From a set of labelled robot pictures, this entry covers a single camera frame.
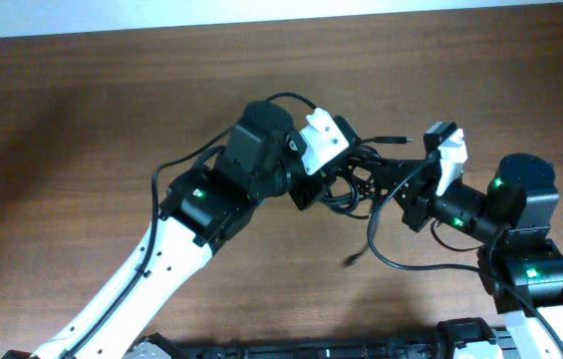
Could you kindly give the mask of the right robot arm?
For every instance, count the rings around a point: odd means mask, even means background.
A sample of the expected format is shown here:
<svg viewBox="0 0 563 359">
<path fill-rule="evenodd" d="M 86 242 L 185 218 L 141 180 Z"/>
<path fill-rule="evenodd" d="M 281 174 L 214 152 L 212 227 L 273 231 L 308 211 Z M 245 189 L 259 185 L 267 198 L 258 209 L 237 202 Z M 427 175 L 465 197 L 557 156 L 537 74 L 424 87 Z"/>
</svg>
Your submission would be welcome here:
<svg viewBox="0 0 563 359">
<path fill-rule="evenodd" d="M 559 201 L 553 166 L 505 156 L 486 191 L 441 167 L 438 152 L 386 171 L 383 184 L 420 231 L 430 220 L 477 240 L 485 291 L 524 358 L 563 358 L 563 254 L 548 234 Z"/>
</svg>

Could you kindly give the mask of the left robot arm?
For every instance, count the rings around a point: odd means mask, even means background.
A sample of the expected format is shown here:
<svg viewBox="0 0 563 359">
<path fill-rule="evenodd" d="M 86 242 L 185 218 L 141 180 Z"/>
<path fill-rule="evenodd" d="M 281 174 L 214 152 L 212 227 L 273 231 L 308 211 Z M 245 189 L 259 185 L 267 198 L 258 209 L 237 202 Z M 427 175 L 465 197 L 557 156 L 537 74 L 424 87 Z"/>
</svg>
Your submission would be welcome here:
<svg viewBox="0 0 563 359">
<path fill-rule="evenodd" d="M 189 170 L 165 195 L 150 180 L 149 226 L 124 264 L 86 307 L 31 358 L 122 358 L 171 295 L 203 268 L 270 197 L 299 209 L 319 200 L 335 161 L 351 147 L 344 119 L 313 107 L 298 129 L 269 100 L 248 104 L 238 121 L 187 156 Z"/>
</svg>

